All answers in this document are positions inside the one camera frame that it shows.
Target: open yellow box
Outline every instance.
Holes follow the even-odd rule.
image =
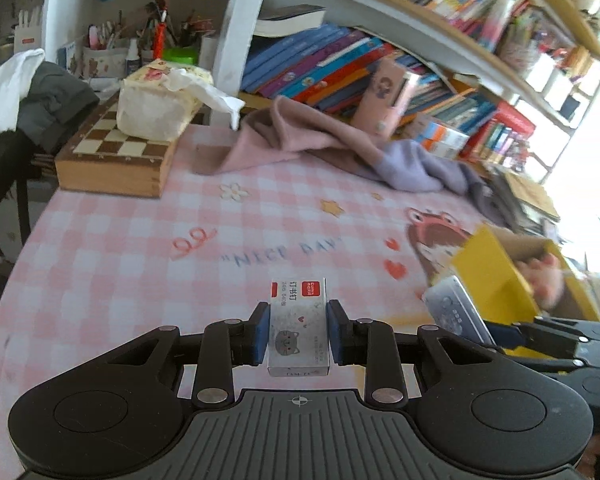
[[[482,225],[452,257],[444,274],[455,274],[474,300],[480,316],[502,324],[532,322],[542,314],[528,293],[514,262],[554,254],[563,269],[573,270],[548,238],[517,235],[506,229]],[[565,275],[565,291],[552,316],[600,321],[596,305],[573,275]],[[542,356],[528,349],[510,352],[520,356]]]

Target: screw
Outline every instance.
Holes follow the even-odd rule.
[[[226,400],[229,394],[222,388],[205,388],[198,392],[198,400],[205,404],[217,404]]]
[[[382,404],[395,404],[396,402],[400,402],[404,395],[400,390],[396,390],[395,388],[378,388],[371,394],[373,400],[376,402],[382,402]]]

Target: red heart on box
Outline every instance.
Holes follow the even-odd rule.
[[[400,250],[400,244],[398,243],[398,241],[395,238],[387,238],[387,240],[384,241],[384,244],[387,247],[389,247],[392,251]]]
[[[407,275],[407,267],[399,262],[392,262],[391,260],[384,261],[384,270],[386,270],[394,280],[401,280]]]

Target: tablecloth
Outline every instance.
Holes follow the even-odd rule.
[[[193,147],[186,132],[160,200],[60,190],[35,226],[0,302],[0,480],[22,471],[7,420],[36,384],[156,326],[199,333],[246,319],[272,278],[325,277],[352,319],[413,330],[430,321],[427,275],[484,220],[449,192],[395,191],[310,155],[199,176]],[[297,379],[242,367],[234,380],[238,391],[350,388],[363,371]]]

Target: red logo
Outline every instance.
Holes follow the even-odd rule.
[[[320,296],[320,282],[302,282],[303,296]]]

